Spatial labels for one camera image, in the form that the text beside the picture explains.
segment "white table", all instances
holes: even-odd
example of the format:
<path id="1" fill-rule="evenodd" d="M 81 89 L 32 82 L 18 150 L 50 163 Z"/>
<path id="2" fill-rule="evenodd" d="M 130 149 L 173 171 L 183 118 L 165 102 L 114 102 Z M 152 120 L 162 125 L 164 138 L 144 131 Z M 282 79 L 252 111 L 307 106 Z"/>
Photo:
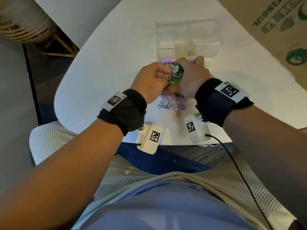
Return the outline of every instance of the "white table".
<path id="1" fill-rule="evenodd" d="M 157 60 L 155 23 L 213 18 L 220 18 L 224 44 L 211 61 L 211 73 L 237 83 L 256 106 L 276 118 L 295 128 L 306 127 L 307 92 L 217 0 L 123 0 L 97 27 L 64 76 L 54 103 L 59 121 L 80 133 L 96 119 L 106 99 L 129 88 L 140 68 Z M 185 102 L 188 108 L 176 122 L 171 110 L 157 110 L 160 101 L 148 105 L 145 120 L 164 126 L 162 144 L 192 144 L 184 116 L 196 112 L 195 100 Z M 231 142 L 219 126 L 210 123 L 209 129 L 222 142 Z M 134 143 L 137 135 L 131 132 L 123 141 Z"/>

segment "blue shirt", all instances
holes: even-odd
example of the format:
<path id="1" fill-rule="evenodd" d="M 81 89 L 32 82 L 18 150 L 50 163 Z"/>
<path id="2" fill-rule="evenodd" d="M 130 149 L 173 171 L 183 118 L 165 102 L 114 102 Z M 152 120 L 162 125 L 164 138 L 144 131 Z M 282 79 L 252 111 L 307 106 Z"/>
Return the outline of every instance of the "blue shirt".
<path id="1" fill-rule="evenodd" d="M 255 230 L 202 186 L 174 180 L 153 182 L 99 208 L 80 229 Z"/>

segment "transparent acrylic container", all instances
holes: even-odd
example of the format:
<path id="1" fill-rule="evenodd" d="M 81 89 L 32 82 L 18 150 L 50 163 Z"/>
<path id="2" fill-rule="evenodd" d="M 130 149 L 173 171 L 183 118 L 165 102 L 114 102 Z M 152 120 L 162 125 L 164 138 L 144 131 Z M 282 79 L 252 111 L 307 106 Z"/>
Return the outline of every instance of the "transparent acrylic container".
<path id="1" fill-rule="evenodd" d="M 219 19 L 156 24 L 157 60 L 214 57 L 222 45 Z"/>

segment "ribbed fabric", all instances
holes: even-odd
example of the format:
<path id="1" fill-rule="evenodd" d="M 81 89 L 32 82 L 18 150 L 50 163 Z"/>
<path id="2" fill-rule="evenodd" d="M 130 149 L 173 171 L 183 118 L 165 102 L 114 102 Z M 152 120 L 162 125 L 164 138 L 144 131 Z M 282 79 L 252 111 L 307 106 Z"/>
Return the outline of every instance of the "ribbed fabric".
<path id="1" fill-rule="evenodd" d="M 75 135 L 58 121 L 35 128 L 31 132 L 29 141 L 35 163 L 41 163 L 73 139 Z M 264 187 L 247 163 L 240 157 L 240 154 L 233 154 L 233 157 L 265 215 L 269 219 L 270 217 L 293 219 L 293 216 Z M 201 185 L 227 203 L 256 228 L 269 229 L 231 160 L 201 173 L 171 172 L 153 175 L 132 166 L 120 155 L 115 156 L 112 160 L 94 196 L 94 201 L 88 205 L 72 229 L 79 229 L 101 206 L 119 201 L 132 191 L 163 179 L 193 182 Z"/>

